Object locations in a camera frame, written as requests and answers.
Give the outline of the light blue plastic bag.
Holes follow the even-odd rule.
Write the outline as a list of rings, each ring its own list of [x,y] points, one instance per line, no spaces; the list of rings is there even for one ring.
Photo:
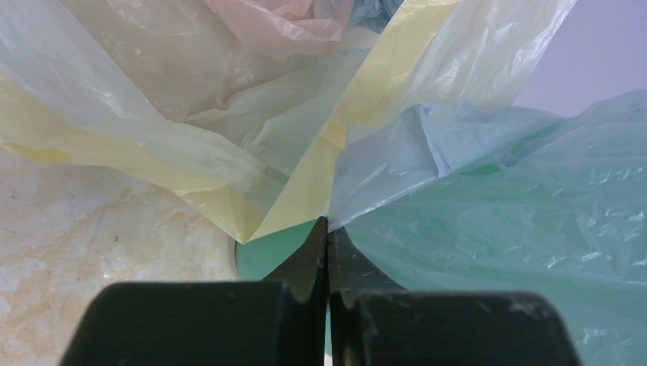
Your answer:
[[[411,290],[551,301],[587,365],[646,363],[646,93],[574,117],[416,104],[354,129],[330,224]]]

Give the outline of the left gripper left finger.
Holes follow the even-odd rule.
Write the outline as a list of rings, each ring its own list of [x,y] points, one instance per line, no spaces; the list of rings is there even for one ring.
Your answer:
[[[322,365],[326,218],[260,281],[121,282],[89,304],[63,365]]]

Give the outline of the translucent white yellow trash bag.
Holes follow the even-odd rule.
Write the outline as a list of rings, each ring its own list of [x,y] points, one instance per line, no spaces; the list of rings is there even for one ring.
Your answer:
[[[330,217],[354,129],[512,104],[572,1],[404,1],[381,34],[263,56],[206,1],[3,1],[1,145],[162,186],[240,242]]]

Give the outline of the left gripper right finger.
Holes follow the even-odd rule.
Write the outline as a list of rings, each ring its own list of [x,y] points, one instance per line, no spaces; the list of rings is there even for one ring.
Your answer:
[[[409,291],[327,237],[335,365],[579,365],[558,311],[524,291]]]

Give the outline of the green plastic trash bin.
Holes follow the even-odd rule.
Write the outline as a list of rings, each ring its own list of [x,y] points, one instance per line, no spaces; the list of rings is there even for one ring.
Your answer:
[[[461,271],[478,275],[485,273],[488,266],[504,268],[510,261],[504,258],[500,246],[490,246],[485,250],[483,257],[469,255],[448,243],[440,243],[439,233],[435,233],[433,237],[434,242],[439,244],[434,257],[415,258],[414,250],[423,246],[421,238],[398,248],[393,239],[377,237],[374,233],[377,221],[371,219],[373,216],[384,216],[383,221],[389,223],[390,219],[396,216],[395,211],[398,208],[418,218],[432,211],[429,208],[431,201],[439,201],[449,192],[453,192],[454,195],[459,191],[466,194],[477,184],[487,181],[490,175],[498,176],[500,171],[501,167],[492,163],[418,188],[357,220],[351,226],[352,240],[367,251],[366,254],[381,270],[409,289],[433,288],[430,277],[434,272]],[[237,243],[235,259],[240,277],[246,281],[264,278],[301,246],[313,225],[313,222],[303,223],[244,245]]]

